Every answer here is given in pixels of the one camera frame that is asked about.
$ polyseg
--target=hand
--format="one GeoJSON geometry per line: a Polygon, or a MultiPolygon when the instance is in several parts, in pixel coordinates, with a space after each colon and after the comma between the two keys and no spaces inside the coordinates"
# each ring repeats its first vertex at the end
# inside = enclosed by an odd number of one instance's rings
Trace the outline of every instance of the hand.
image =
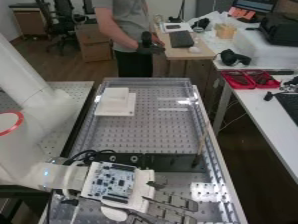
{"type": "Polygon", "coordinates": [[[154,34],[152,34],[152,42],[160,44],[162,47],[165,46],[165,43],[160,40],[160,38],[154,34]]]}
{"type": "Polygon", "coordinates": [[[138,48],[137,48],[137,53],[140,54],[161,54],[162,52],[165,52],[165,48],[152,44],[150,47],[144,47],[142,43],[138,43],[138,48]]]}

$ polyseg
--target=keyboard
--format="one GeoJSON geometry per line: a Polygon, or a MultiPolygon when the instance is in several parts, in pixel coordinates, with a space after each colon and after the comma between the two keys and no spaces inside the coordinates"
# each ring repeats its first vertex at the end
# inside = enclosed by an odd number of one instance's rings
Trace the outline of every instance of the keyboard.
{"type": "Polygon", "coordinates": [[[170,33],[170,44],[173,48],[189,48],[194,45],[189,31],[170,33]]]}
{"type": "Polygon", "coordinates": [[[298,126],[298,94],[278,93],[275,97],[298,126]]]}

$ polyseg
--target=screen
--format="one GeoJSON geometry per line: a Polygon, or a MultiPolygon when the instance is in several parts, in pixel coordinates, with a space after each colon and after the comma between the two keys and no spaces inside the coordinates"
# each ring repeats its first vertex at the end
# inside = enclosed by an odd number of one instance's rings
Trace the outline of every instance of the screen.
{"type": "Polygon", "coordinates": [[[84,10],[85,10],[85,14],[89,14],[89,15],[96,14],[95,8],[92,5],[92,0],[84,0],[84,10]]]}
{"type": "Polygon", "coordinates": [[[234,6],[256,12],[269,13],[273,11],[277,0],[236,0],[234,6]]]}

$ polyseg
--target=office chair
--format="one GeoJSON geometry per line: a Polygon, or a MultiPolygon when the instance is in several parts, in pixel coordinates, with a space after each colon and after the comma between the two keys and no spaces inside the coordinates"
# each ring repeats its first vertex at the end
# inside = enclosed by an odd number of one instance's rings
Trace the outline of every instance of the office chair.
{"type": "Polygon", "coordinates": [[[75,28],[76,24],[85,20],[85,16],[73,15],[71,0],[55,0],[55,12],[49,11],[43,0],[36,0],[36,3],[45,18],[45,32],[48,36],[51,36],[51,39],[53,39],[55,36],[60,36],[60,40],[47,47],[47,52],[49,52],[53,47],[57,47],[60,55],[63,56],[67,44],[72,44],[79,49],[75,28]]]}

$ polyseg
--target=metal table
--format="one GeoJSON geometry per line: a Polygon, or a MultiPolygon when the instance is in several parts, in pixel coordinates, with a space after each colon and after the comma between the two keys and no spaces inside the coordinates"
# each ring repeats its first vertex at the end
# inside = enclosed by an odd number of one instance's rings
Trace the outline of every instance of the metal table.
{"type": "MultiPolygon", "coordinates": [[[[189,79],[105,79],[75,143],[72,155],[87,149],[113,149],[126,153],[196,154],[208,115],[197,88],[189,79]],[[137,93],[133,117],[96,117],[100,96],[107,87],[129,87],[137,93]]],[[[204,148],[206,172],[158,173],[168,178],[164,191],[192,197],[200,203],[193,214],[198,223],[248,223],[213,129],[204,148]]],[[[99,203],[80,200],[75,208],[55,195],[51,224],[104,224],[108,220],[99,203]]]]}

